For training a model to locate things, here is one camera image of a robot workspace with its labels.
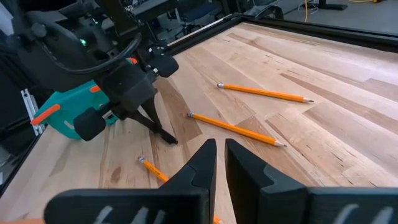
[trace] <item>chair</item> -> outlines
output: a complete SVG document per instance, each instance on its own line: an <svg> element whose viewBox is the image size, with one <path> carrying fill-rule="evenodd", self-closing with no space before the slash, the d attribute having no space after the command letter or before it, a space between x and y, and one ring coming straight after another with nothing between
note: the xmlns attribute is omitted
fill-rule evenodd
<svg viewBox="0 0 398 224"><path fill-rule="evenodd" d="M216 4L207 1L198 0L179 0L177 8L174 12L169 12L167 17L169 19L176 19L182 25L182 29L174 35L175 39L177 36L183 33L184 35L190 34L194 29L199 29L202 26L196 25L195 21L206 15L209 15L217 8Z"/></svg>

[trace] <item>black plastic part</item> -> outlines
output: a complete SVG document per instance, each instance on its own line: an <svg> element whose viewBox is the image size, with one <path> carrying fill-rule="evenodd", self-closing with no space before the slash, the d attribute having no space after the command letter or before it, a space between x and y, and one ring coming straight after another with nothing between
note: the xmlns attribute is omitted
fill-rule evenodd
<svg viewBox="0 0 398 224"><path fill-rule="evenodd" d="M162 46L152 46L148 48L151 57L160 57L163 53Z"/></svg>
<svg viewBox="0 0 398 224"><path fill-rule="evenodd" d="M158 74L163 78L168 78L180 68L177 61L169 55L155 57L148 64L158 69Z"/></svg>
<svg viewBox="0 0 398 224"><path fill-rule="evenodd" d="M104 208L111 210L101 223L132 223L141 208L148 208L145 221L153 223L165 212L162 224L208 224L203 219L207 204L205 189L89 189L70 190L56 195L44 210L47 224L94 223Z"/></svg>
<svg viewBox="0 0 398 224"><path fill-rule="evenodd" d="M226 178L236 222L301 223L307 190L234 139L225 141Z"/></svg>
<svg viewBox="0 0 398 224"><path fill-rule="evenodd" d="M95 81L111 102L120 102L127 111L137 110L156 93L152 86L155 76L129 62L122 62L109 75Z"/></svg>
<svg viewBox="0 0 398 224"><path fill-rule="evenodd" d="M73 35L69 30L59 25L58 22L65 22L67 18L57 12L29 12L28 16L32 21L44 24L46 29L52 33L43 38L46 46L52 52L52 57L62 61L64 66L72 68L86 68L94 66L93 59L84 54L86 50L78 39L71 39ZM14 29L23 30L28 27L19 24L20 18L15 17L12 20ZM73 26L73 29L78 32L83 30L84 27L79 23L69 23L69 26ZM87 76L73 76L66 73L58 65L54 63L52 57L49 57L43 50L43 47L39 44L25 45L21 44L17 48L17 54L23 63L24 67L27 67L32 75L46 88L65 92L72 88L75 88L82 83L88 82L93 79L93 75Z"/></svg>
<svg viewBox="0 0 398 224"><path fill-rule="evenodd" d="M398 223L396 188L315 187L306 223Z"/></svg>
<svg viewBox="0 0 398 224"><path fill-rule="evenodd" d="M97 3L113 21L119 41L126 45L139 32L137 22L126 12L120 1L97 0Z"/></svg>
<svg viewBox="0 0 398 224"><path fill-rule="evenodd" d="M159 211L166 223L213 223L216 182L216 143L207 140L187 164L159 189L70 190L47 204L44 220L56 223L94 223L109 208L102 223L131 223L141 208L149 209L146 222L153 223Z"/></svg>
<svg viewBox="0 0 398 224"><path fill-rule="evenodd" d="M83 140L90 141L105 129L106 123L102 115L90 107L73 119L73 126Z"/></svg>
<svg viewBox="0 0 398 224"><path fill-rule="evenodd" d="M213 223L216 193L217 145L215 139L208 139L191 159L161 190L205 189L208 199L202 208L204 223Z"/></svg>
<svg viewBox="0 0 398 224"><path fill-rule="evenodd" d="M104 116L107 112L112 110L114 108L114 104L108 102L102 105L98 110L97 113L100 114L101 116Z"/></svg>
<svg viewBox="0 0 398 224"><path fill-rule="evenodd" d="M47 29L43 24L35 22L30 29L37 38L45 37L47 35Z"/></svg>

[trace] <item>yellow pencil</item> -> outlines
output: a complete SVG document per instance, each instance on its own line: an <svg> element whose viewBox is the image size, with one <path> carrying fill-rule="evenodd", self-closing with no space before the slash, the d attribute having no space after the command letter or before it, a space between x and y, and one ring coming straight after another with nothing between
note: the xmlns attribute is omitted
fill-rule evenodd
<svg viewBox="0 0 398 224"><path fill-rule="evenodd" d="M139 156L138 161L142 163L144 167L146 167L149 171L155 174L156 177L159 178L163 183L169 180L169 178L166 175L164 175L160 170L156 169L156 167L152 165L150 162L148 162L144 157ZM215 215L213 219L213 224L222 224L222 223L223 221L221 221L221 219Z"/></svg>
<svg viewBox="0 0 398 224"><path fill-rule="evenodd" d="M262 96L270 96L270 97L280 98L280 99L284 99L284 100L297 101L297 102L301 102L301 103L314 102L313 100L306 99L303 96L291 95L291 94L286 94L286 93L278 93L278 92L267 91L267 90L258 90L255 88L248 88L248 87L237 86L237 85L227 85L227 84L219 83L219 84L217 84L217 87L224 88L227 90L236 90L236 91L242 91L245 93L253 93L253 94L262 95Z"/></svg>
<svg viewBox="0 0 398 224"><path fill-rule="evenodd" d="M278 140L276 140L276 139L274 139L272 137L265 136L265 135L259 134L259 133L255 133L254 131L249 131L249 130L246 130L246 129L243 129L243 128L235 127L233 125L230 125L230 124L227 124L227 123L224 123L224 122L221 122L221 121L217 121L217 120L215 120L213 118L208 118L208 117L203 116L203 115L194 114L192 112L189 112L188 117L198 119L200 121L206 122L208 124L215 125L215 126L220 127L220 128L227 129L229 131L233 131L233 132L238 133L238 134L242 134L242 135L244 135L246 137L253 138L255 140L262 141L264 143L271 144L273 146L285 146L286 147L285 144L280 143Z"/></svg>

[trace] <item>wooden surface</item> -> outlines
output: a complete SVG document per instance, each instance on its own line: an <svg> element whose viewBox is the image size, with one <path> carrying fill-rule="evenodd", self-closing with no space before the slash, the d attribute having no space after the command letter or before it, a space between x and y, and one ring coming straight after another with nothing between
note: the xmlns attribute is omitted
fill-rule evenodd
<svg viewBox="0 0 398 224"><path fill-rule="evenodd" d="M39 218L55 194L78 188L157 188L136 160L174 175L216 138L215 213L235 223L225 179L224 140L235 138L272 166L311 186L398 186L398 56L240 24L175 57L180 70L155 86L169 146L135 121L117 122L90 142L47 128L0 199L0 220ZM218 82L281 91L303 104L216 87ZM273 147L201 123L189 111L268 134Z"/></svg>

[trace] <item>sharpened pencil tip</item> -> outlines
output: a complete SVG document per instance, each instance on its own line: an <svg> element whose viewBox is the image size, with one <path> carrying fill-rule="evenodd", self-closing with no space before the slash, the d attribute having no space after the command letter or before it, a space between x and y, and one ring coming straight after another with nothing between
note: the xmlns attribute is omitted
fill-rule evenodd
<svg viewBox="0 0 398 224"><path fill-rule="evenodd" d="M304 98L304 100L303 100L303 103L313 103L313 102L315 102L314 100L309 100L309 99L306 99L306 98Z"/></svg>
<svg viewBox="0 0 398 224"><path fill-rule="evenodd" d="M138 157L138 161L144 162L144 160L145 160L145 159L144 159L142 156L139 156L139 157Z"/></svg>
<svg viewBox="0 0 398 224"><path fill-rule="evenodd" d="M281 147L281 146L285 146L285 144L283 144L283 143L281 143L281 142L279 142L279 141L276 141L276 142L274 143L274 146Z"/></svg>

